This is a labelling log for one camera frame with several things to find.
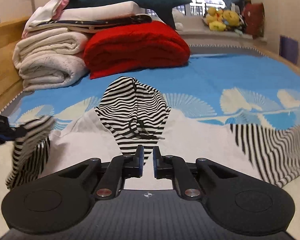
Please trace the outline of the black white striped hoodie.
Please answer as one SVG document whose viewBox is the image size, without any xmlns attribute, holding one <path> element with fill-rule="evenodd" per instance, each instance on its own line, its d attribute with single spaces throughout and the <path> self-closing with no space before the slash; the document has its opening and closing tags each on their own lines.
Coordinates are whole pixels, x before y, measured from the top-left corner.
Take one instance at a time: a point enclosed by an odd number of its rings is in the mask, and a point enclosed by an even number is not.
<svg viewBox="0 0 300 240">
<path fill-rule="evenodd" d="M 89 158 L 134 154 L 139 145 L 145 156 L 158 146 L 185 161 L 206 157 L 278 187 L 300 176 L 300 125 L 275 130 L 204 124 L 172 109 L 157 89 L 133 77 L 113 81 L 98 106 L 65 129 L 56 131 L 54 124 L 46 115 L 17 128 L 8 189 Z"/>
</svg>

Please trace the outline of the cream folded quilt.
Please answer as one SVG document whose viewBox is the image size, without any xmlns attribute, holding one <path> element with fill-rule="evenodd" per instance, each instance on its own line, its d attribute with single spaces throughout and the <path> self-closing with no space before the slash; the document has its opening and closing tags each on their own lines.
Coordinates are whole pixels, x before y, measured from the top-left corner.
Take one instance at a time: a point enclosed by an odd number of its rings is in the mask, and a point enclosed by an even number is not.
<svg viewBox="0 0 300 240">
<path fill-rule="evenodd" d="M 90 36 L 67 28 L 20 40 L 12 61 L 26 92 L 68 87 L 88 73 L 83 51 Z"/>
</svg>

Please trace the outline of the red folded blanket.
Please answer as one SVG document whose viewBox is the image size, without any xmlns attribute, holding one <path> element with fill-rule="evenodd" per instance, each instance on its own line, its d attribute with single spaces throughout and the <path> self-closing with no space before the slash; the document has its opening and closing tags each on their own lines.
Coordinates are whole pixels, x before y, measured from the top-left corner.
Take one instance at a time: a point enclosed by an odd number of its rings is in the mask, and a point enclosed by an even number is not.
<svg viewBox="0 0 300 240">
<path fill-rule="evenodd" d="M 189 45 L 159 21 L 100 31 L 87 42 L 83 53 L 91 79 L 140 68 L 184 66 L 189 58 Z"/>
</svg>

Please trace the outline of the dark patterned folded cloth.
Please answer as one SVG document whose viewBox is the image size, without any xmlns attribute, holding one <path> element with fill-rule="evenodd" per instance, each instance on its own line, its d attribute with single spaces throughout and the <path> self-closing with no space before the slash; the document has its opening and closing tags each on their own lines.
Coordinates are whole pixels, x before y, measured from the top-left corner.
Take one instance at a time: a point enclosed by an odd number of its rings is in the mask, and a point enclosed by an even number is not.
<svg viewBox="0 0 300 240">
<path fill-rule="evenodd" d="M 123 18 L 116 18 L 111 20 L 98 20 L 98 21 L 73 21 L 73 20 L 57 20 L 40 23 L 34 27 L 28 27 L 27 33 L 34 33 L 41 30 L 49 30 L 56 28 L 67 28 L 73 31 L 79 31 L 83 33 L 96 33 L 103 29 L 109 29 L 113 27 L 151 23 L 152 18 L 147 14 L 138 14 Z"/>
</svg>

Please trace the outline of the pink white garment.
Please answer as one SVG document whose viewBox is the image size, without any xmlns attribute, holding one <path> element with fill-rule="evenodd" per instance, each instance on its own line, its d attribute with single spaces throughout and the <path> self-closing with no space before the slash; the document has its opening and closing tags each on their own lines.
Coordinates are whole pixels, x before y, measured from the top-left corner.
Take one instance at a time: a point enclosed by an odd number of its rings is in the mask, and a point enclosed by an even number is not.
<svg viewBox="0 0 300 240">
<path fill-rule="evenodd" d="M 56 5 L 53 6 L 52 20 L 60 17 L 62 10 L 69 4 L 69 0 L 57 0 Z"/>
</svg>

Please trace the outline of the yellow plush toys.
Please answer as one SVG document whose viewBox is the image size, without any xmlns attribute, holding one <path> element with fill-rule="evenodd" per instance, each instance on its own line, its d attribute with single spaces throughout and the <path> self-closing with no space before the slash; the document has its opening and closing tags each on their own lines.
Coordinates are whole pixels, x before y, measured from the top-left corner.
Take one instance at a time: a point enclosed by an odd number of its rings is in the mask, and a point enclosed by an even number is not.
<svg viewBox="0 0 300 240">
<path fill-rule="evenodd" d="M 234 31 L 241 35 L 246 29 L 242 16 L 228 9 L 210 7 L 203 17 L 203 22 L 211 31 Z"/>
</svg>

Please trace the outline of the white folded pillow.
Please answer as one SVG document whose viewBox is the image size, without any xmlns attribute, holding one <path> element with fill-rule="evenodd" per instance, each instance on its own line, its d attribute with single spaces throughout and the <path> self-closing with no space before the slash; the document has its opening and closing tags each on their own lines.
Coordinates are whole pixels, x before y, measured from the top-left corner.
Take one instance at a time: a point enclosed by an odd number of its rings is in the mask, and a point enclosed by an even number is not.
<svg viewBox="0 0 300 240">
<path fill-rule="evenodd" d="M 47 3 L 43 7 L 39 7 L 25 24 L 22 38 L 27 36 L 27 28 L 34 27 L 43 22 L 52 20 L 53 6 L 56 3 Z M 77 9 L 62 10 L 61 15 L 56 20 L 73 20 L 73 21 L 97 21 L 97 20 L 111 20 L 116 18 L 123 18 L 137 14 L 143 14 L 145 10 L 139 7 L 135 2 L 128 1 L 105 5 L 102 7 L 88 7 Z"/>
</svg>

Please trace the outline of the purple box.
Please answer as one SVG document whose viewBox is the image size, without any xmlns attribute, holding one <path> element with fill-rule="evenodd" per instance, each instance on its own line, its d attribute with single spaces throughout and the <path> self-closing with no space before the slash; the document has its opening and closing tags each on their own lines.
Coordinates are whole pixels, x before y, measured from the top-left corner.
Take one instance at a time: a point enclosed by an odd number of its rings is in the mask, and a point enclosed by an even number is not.
<svg viewBox="0 0 300 240">
<path fill-rule="evenodd" d="M 293 64 L 298 63 L 299 43 L 288 36 L 280 36 L 279 55 Z"/>
</svg>

